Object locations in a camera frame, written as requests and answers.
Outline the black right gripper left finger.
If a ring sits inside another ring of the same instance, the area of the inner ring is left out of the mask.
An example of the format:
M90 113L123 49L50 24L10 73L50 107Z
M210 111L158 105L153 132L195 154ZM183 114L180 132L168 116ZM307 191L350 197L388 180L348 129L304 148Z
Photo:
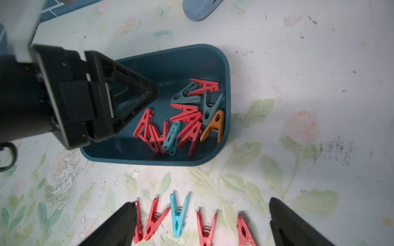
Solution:
M136 205L127 202L80 243L80 246L131 246L136 220Z

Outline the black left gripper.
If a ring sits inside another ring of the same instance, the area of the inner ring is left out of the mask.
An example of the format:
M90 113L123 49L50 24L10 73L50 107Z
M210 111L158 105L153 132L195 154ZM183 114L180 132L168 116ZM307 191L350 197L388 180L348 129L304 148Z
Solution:
M117 136L159 97L156 83L96 51L85 52L87 67L61 47L34 45L32 56L1 56L1 142L51 132L68 150L85 147Z

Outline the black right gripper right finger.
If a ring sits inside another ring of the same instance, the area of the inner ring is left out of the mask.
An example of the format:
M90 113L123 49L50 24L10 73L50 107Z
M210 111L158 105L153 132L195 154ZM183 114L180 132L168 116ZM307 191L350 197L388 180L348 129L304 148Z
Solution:
M277 198L269 202L271 231L277 246L333 246L333 243Z

